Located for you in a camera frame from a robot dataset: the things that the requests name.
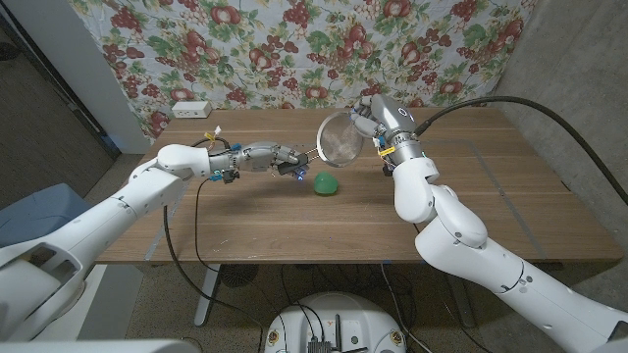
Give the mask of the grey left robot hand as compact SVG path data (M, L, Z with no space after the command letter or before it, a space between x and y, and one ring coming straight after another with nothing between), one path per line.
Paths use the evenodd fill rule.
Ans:
M239 171L261 173L273 170L280 176L291 176L299 180L309 170L309 160L305 153L270 141L244 145L235 153L234 162Z

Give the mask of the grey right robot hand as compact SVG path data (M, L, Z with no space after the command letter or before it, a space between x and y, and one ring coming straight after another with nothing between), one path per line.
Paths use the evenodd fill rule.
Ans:
M349 116L360 135L375 141L378 155L388 164L398 166L423 157L420 142L413 136L417 125L409 109L389 96L364 96Z

